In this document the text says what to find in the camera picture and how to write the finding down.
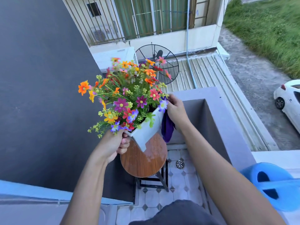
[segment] metal roof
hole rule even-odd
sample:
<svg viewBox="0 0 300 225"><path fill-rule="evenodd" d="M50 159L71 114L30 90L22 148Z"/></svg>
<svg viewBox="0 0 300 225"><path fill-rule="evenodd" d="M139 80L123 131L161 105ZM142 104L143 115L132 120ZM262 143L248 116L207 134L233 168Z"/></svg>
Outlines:
<svg viewBox="0 0 300 225"><path fill-rule="evenodd" d="M166 91L193 89L193 81L185 57L179 57L179 74L167 85ZM217 52L193 56L190 65L198 88L216 86L241 128L241 132L252 151L279 150L272 136L250 105L249 101L233 79L227 65Z"/></svg>

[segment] watering can handle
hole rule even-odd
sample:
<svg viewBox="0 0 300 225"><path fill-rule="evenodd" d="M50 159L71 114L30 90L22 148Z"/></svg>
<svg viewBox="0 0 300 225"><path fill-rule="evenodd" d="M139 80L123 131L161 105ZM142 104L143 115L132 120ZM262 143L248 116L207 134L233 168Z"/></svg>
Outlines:
<svg viewBox="0 0 300 225"><path fill-rule="evenodd" d="M261 190L269 190L269 189L276 189L284 186L300 187L300 178L283 180L283 181L263 181L263 182L259 182L256 187Z"/></svg>

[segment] blue watering can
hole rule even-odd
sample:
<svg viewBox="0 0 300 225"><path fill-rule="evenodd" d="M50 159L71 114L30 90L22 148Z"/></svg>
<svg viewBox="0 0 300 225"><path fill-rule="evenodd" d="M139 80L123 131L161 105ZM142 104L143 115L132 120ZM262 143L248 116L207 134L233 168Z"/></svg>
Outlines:
<svg viewBox="0 0 300 225"><path fill-rule="evenodd" d="M285 169L261 162L241 171L249 181L279 211L292 212L300 208L300 178L293 178Z"/></svg>

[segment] round wooden seat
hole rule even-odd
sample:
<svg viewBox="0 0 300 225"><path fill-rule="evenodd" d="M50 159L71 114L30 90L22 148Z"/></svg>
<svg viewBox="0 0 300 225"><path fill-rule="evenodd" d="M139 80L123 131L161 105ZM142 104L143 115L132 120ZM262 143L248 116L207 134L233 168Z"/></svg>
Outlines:
<svg viewBox="0 0 300 225"><path fill-rule="evenodd" d="M165 164L168 155L167 144L156 133L142 152L134 141L130 142L127 152L121 155L124 169L134 177L146 178L156 174Z"/></svg>

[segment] wooden stool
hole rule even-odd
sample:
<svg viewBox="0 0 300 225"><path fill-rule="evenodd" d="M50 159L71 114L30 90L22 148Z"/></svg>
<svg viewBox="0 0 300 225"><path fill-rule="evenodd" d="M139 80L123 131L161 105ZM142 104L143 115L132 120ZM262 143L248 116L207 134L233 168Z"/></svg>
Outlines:
<svg viewBox="0 0 300 225"><path fill-rule="evenodd" d="M144 152L139 149L134 141L131 141L127 152L121 155L121 163L129 174L136 177L137 187L139 189L141 189L141 187L160 188L166 189L168 192L167 155L167 144L163 138L156 133L146 143L146 150ZM154 174L156 174L158 178L148 178ZM160 181L163 185L141 184L141 180Z"/></svg>

